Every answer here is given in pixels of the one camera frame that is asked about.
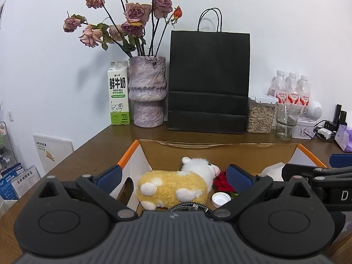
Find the blue gripper pad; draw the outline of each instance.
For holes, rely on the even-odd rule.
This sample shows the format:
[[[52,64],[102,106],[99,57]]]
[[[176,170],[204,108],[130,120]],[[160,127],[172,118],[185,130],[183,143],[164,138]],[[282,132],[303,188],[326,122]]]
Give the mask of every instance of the blue gripper pad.
[[[100,189],[110,194],[122,180],[122,168],[119,165],[112,166],[93,178],[93,183]]]
[[[332,154],[329,163],[333,168],[352,166],[352,154]]]
[[[228,184],[239,194],[250,188],[257,181],[256,177],[233,164],[229,165],[226,170],[226,179]]]

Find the gray ridged panel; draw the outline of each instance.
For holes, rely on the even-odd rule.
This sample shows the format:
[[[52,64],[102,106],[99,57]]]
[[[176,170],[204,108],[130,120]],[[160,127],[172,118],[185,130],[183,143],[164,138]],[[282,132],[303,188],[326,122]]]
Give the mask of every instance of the gray ridged panel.
[[[201,211],[146,211],[118,223],[95,249],[66,259],[24,255],[16,264],[332,264],[323,255],[282,260],[244,244],[232,226],[206,218]]]

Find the glass cup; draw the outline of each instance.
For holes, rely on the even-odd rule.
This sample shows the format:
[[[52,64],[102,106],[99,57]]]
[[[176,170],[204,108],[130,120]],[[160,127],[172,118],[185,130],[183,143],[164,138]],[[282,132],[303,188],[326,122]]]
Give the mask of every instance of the glass cup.
[[[276,136],[282,140],[291,139],[294,127],[297,125],[300,107],[294,104],[278,104],[276,114]]]

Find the stuffed animal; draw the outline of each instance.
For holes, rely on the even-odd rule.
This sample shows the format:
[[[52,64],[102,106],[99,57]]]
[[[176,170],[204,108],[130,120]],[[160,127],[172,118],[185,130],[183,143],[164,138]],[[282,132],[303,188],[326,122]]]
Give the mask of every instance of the stuffed animal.
[[[205,204],[219,167],[205,159],[182,158],[181,171],[150,171],[138,182],[137,197],[145,210],[170,208],[180,202]]]

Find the wooden table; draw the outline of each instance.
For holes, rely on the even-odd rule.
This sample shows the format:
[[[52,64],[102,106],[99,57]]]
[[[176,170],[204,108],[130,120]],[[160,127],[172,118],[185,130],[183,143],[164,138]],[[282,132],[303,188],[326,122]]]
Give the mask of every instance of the wooden table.
[[[287,143],[274,134],[227,135],[170,131],[164,124],[153,129],[143,129],[134,125],[109,126],[90,139],[73,154],[58,164],[50,174],[61,181],[73,181],[82,174],[96,175],[116,164],[135,139],[181,143]],[[292,139],[290,143],[301,143],[324,164],[329,165],[329,157],[342,150],[336,143],[327,143],[319,139]],[[0,219],[0,263],[13,263],[22,253],[13,234],[13,224],[37,185],[29,190]],[[346,238],[344,244],[335,245],[328,255],[337,264],[352,263],[352,238]]]

